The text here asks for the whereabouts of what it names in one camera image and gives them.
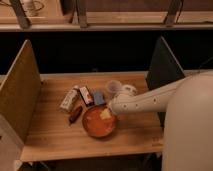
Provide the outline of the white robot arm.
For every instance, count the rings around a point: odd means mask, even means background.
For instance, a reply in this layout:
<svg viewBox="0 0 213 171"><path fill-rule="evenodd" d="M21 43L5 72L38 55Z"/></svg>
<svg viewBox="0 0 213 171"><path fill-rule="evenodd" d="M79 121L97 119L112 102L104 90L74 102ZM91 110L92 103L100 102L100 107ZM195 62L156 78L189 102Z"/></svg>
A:
<svg viewBox="0 0 213 171"><path fill-rule="evenodd" d="M213 171L213 71L136 96L123 90L109 109L115 114L165 114L162 171Z"/></svg>

